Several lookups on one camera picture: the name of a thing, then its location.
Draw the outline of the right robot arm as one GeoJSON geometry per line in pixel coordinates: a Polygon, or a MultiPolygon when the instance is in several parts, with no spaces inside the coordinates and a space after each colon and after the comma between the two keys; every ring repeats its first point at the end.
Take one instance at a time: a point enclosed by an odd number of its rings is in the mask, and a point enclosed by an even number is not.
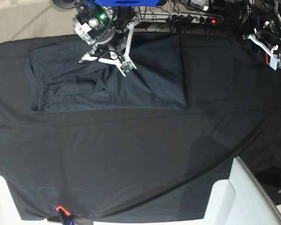
{"type": "Polygon", "coordinates": [[[76,0],[74,6],[74,31],[89,45],[79,63],[115,65],[123,76],[136,69],[130,57],[134,27],[139,24],[134,8],[100,6],[95,0],[76,0]]]}

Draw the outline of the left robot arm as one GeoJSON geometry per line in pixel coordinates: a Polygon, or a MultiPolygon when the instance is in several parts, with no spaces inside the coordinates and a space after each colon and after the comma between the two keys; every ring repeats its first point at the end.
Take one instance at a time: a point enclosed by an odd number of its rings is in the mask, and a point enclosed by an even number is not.
{"type": "Polygon", "coordinates": [[[251,22],[251,33],[243,39],[251,42],[252,49],[265,53],[266,64],[281,70],[281,0],[246,0],[251,22]]]}

